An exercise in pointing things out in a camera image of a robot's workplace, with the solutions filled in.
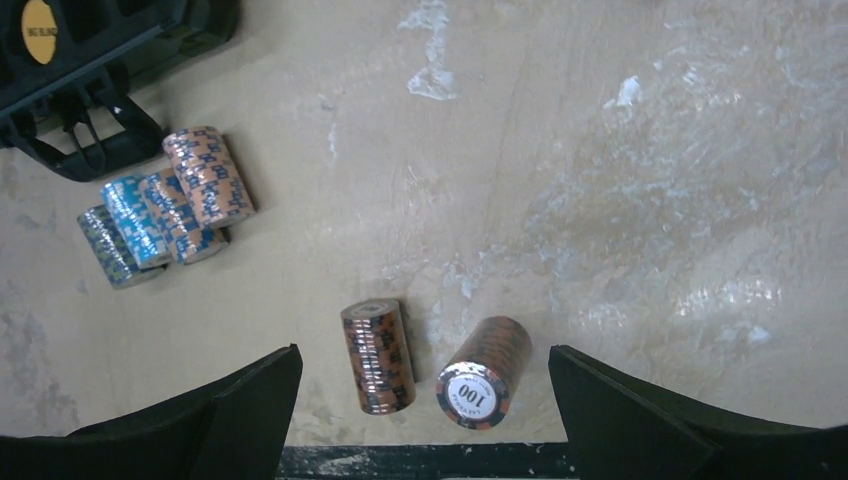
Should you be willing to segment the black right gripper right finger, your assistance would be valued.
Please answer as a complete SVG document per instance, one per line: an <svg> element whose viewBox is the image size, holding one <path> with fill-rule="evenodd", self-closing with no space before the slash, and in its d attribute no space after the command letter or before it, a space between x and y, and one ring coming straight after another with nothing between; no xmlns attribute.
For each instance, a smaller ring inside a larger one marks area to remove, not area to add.
<svg viewBox="0 0 848 480"><path fill-rule="evenodd" d="M718 408L554 346L548 368L583 479L844 479L847 428Z"/></svg>

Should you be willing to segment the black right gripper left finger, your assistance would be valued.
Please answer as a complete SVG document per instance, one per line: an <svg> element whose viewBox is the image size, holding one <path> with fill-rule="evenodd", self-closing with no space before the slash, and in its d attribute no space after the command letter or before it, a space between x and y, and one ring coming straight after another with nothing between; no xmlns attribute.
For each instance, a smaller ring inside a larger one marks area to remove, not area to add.
<svg viewBox="0 0 848 480"><path fill-rule="evenodd" d="M4 436L4 479L273 479L303 362L279 348L209 384L66 436Z"/></svg>

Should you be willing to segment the brown chip stack upright-facing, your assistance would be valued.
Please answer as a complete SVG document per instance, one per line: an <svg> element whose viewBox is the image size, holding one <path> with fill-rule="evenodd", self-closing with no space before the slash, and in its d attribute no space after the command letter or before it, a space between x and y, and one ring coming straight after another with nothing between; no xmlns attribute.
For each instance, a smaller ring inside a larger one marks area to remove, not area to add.
<svg viewBox="0 0 848 480"><path fill-rule="evenodd" d="M440 371L436 399L457 425L487 430L507 415L529 364L533 344L516 320L481 320Z"/></svg>

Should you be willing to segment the brown chip stack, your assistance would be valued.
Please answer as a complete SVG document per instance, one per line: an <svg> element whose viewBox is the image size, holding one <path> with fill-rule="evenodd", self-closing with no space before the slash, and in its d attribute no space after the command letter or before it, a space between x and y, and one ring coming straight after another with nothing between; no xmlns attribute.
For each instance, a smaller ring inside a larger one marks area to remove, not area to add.
<svg viewBox="0 0 848 480"><path fill-rule="evenodd" d="M377 298L340 312L360 409L390 415L416 398L412 359L400 302Z"/></svg>

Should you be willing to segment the pink poker chip stack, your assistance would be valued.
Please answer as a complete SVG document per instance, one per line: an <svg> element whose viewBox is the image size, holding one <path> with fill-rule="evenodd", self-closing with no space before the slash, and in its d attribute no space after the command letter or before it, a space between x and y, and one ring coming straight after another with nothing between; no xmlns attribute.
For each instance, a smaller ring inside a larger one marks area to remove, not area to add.
<svg viewBox="0 0 848 480"><path fill-rule="evenodd" d="M178 130L163 150L198 222L219 229L256 213L247 187L221 132L213 126Z"/></svg>

